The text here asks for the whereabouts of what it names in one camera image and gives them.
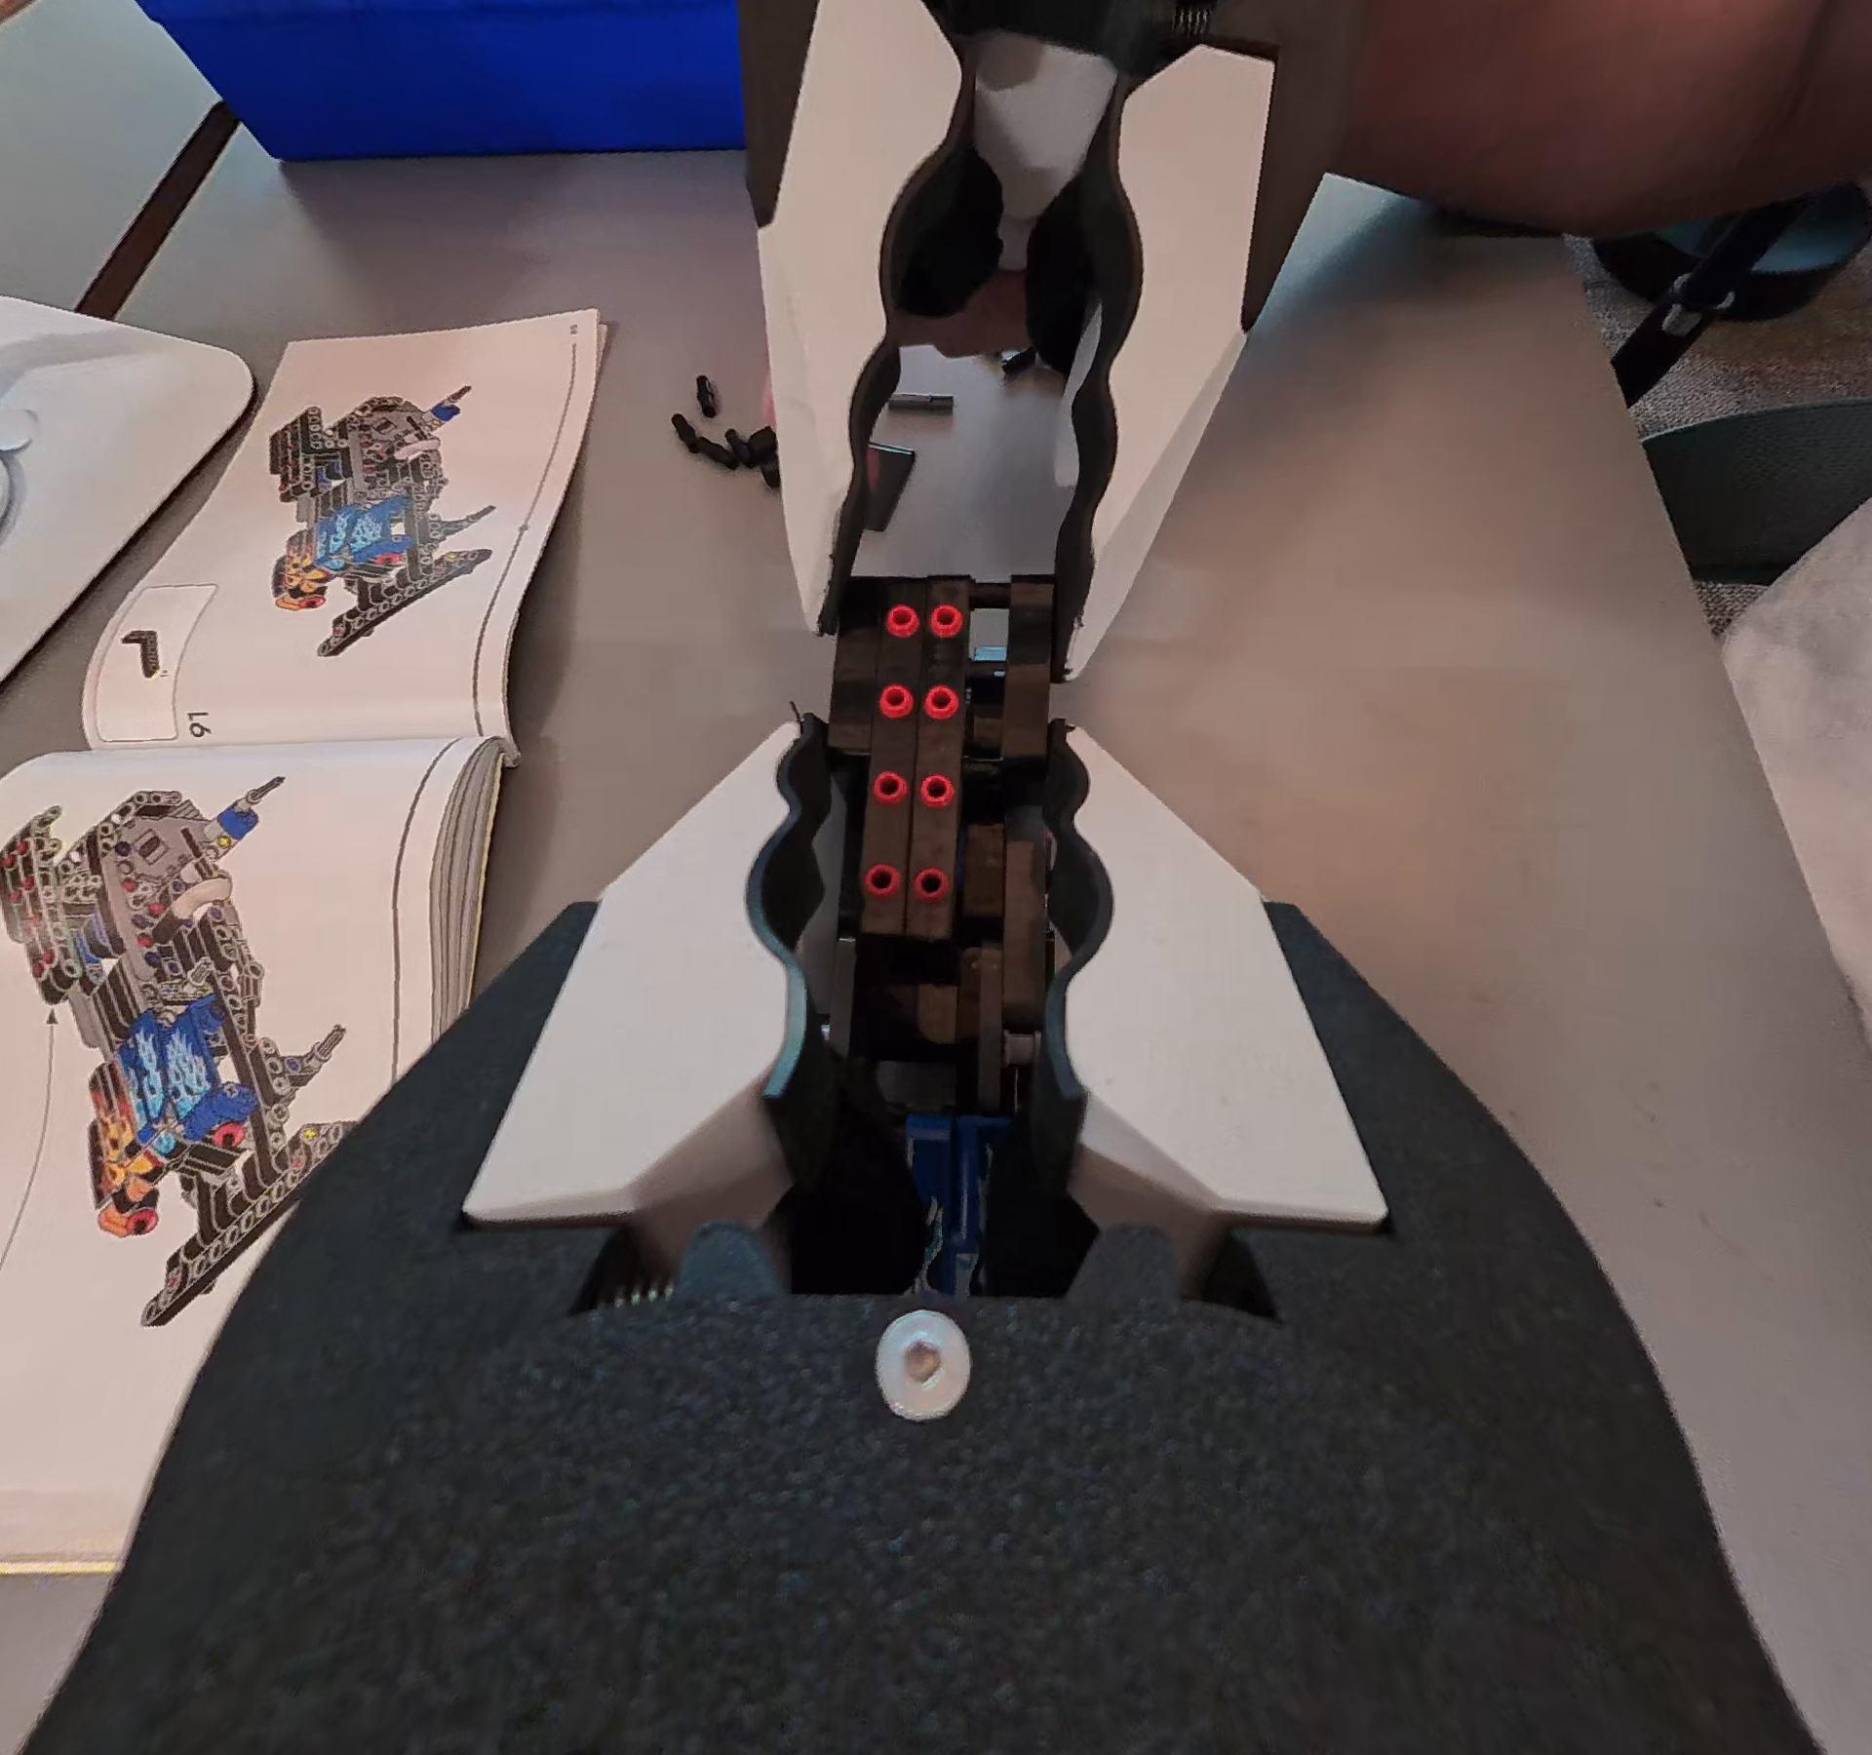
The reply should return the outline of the lego instruction booklet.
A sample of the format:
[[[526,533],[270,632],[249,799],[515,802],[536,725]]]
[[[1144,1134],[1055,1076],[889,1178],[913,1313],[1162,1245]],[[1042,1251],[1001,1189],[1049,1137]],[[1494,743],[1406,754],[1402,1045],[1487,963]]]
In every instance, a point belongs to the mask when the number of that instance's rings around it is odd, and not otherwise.
[[[2,1556],[110,1573],[272,1228],[473,991],[595,312],[286,351],[4,777]]]

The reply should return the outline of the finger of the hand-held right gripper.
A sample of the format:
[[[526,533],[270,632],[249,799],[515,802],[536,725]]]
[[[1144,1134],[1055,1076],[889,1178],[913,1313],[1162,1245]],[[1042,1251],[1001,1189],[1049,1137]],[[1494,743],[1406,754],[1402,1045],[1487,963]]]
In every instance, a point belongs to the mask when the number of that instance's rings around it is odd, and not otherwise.
[[[886,374],[888,242],[971,123],[964,59],[924,0],[819,0],[773,217],[758,227],[779,505],[808,627],[837,623]]]
[[[1270,59],[1196,46],[1140,83],[1117,123],[1117,187],[1140,289],[1109,373],[1113,474],[1090,519],[1090,585],[1067,618],[1080,673],[1128,595],[1248,333],[1243,302],[1275,98]]]

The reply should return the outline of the cluster of black lego pins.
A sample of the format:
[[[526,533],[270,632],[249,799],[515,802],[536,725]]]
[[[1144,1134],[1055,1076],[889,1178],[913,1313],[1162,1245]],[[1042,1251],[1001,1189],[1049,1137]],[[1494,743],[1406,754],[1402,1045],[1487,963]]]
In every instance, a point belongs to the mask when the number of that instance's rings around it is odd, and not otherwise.
[[[670,428],[676,441],[701,460],[724,469],[756,471],[768,491],[779,488],[779,441],[775,428],[775,397],[772,381],[761,388],[761,424],[751,431],[739,431],[724,420],[722,393],[707,373],[693,381],[695,412],[716,429],[697,428],[686,414],[672,414]]]

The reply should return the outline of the black office chair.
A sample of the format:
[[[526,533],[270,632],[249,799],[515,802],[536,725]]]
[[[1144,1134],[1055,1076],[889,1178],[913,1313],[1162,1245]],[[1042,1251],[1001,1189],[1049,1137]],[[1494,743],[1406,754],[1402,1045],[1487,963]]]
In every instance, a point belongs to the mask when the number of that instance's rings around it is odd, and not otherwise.
[[[1650,303],[1613,352],[1635,406],[1710,329],[1790,315],[1866,264],[1868,198],[1853,182],[1730,217],[1593,239],[1613,280]],[[1727,414],[1643,448],[1689,575],[1739,606],[1831,534],[1868,495],[1869,403],[1850,397]]]

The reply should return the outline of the black lego truck model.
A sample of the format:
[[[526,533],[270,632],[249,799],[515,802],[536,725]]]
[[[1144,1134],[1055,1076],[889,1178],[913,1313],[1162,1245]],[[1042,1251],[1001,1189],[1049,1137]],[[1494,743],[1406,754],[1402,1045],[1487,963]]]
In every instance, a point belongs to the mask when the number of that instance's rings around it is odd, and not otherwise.
[[[812,1261],[838,1289],[1055,1296],[1091,1245],[1045,1147],[1051,606],[1040,574],[854,579],[841,608],[831,1049],[857,1127]]]

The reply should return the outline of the person's right forearm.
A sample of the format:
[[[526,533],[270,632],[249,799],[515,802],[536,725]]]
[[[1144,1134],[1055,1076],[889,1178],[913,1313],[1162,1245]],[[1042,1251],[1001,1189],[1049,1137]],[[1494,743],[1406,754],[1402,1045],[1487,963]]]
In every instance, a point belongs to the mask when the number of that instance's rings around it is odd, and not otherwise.
[[[1336,173],[1615,235],[1869,165],[1869,0],[1366,0]]]

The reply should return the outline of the blue plastic bin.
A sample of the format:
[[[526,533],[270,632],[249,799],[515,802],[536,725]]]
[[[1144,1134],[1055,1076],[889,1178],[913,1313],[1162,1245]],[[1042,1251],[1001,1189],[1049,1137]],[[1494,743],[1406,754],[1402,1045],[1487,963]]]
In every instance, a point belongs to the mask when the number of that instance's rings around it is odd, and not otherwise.
[[[736,0],[136,0],[286,160],[736,149]]]

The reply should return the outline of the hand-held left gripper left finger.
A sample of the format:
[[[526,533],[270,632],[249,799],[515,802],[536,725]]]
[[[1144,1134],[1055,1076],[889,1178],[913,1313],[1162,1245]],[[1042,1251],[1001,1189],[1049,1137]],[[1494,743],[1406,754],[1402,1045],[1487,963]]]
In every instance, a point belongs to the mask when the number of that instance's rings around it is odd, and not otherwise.
[[[791,948],[760,933],[756,858],[786,825],[786,723],[602,893],[502,1115],[481,1226],[761,1226],[788,1191],[770,1078],[806,1026]]]

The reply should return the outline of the white plastic tray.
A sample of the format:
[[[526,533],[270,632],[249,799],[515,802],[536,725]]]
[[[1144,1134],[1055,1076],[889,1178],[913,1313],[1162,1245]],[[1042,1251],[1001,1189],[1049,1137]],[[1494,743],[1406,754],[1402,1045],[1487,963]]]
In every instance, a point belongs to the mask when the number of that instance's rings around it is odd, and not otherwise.
[[[248,410],[238,355],[2,297],[2,673]]]

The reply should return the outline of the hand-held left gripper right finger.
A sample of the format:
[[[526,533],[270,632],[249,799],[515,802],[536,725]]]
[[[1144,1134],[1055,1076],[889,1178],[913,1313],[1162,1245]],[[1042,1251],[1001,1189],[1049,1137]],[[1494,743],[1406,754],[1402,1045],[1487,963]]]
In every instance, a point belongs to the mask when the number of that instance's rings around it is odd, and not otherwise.
[[[1091,918],[1055,1047],[1084,1101],[1066,1187],[1102,1228],[1378,1228],[1388,1216],[1261,890],[1084,731],[1055,727]]]

